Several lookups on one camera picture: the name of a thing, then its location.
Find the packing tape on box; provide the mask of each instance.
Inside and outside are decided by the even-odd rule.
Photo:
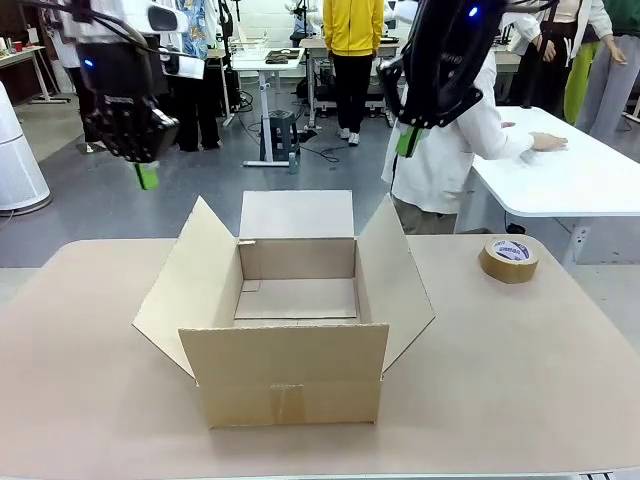
[[[489,240],[478,258],[487,275],[504,283],[528,282],[538,267],[538,256],[530,245],[508,238]]]

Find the yellow hoodie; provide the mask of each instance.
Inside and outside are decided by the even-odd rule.
[[[380,46],[384,0],[324,0],[327,48],[344,57],[371,55]]]

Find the white jacket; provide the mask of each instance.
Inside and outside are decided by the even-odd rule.
[[[484,95],[482,100],[446,127],[431,129],[426,138],[425,131],[411,158],[398,157],[391,189],[395,197],[426,212],[457,213],[475,154],[488,160],[513,158],[533,146],[533,137],[517,126],[502,128],[495,81],[496,59],[490,52],[474,82]],[[389,140],[382,172],[387,183],[393,179],[401,128],[396,121]]]
[[[547,11],[548,10],[539,12],[535,16],[522,15],[513,22],[513,26],[516,31],[513,34],[511,44],[509,45],[509,49],[513,53],[524,55],[531,41],[540,35],[540,22]],[[569,58],[575,58],[578,54],[587,24],[591,24],[591,26],[593,26],[598,38],[613,34],[611,19],[609,18],[607,11],[604,9],[602,0],[582,0],[582,5],[578,12],[578,31],[573,41],[573,47],[571,48],[571,55]]]

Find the green pants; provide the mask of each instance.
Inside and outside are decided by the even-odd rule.
[[[589,71],[599,46],[600,42],[584,43],[580,47],[578,56],[573,60],[573,68],[564,91],[564,118],[571,125],[575,125],[578,120],[578,114],[587,93]]]

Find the white sneaker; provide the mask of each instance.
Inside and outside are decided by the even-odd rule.
[[[359,143],[360,143],[360,134],[359,133],[352,133],[351,135],[349,135],[349,146],[350,147],[357,147]]]
[[[338,131],[336,132],[336,135],[338,135],[342,140],[349,140],[351,132],[349,131],[348,128],[338,127]]]

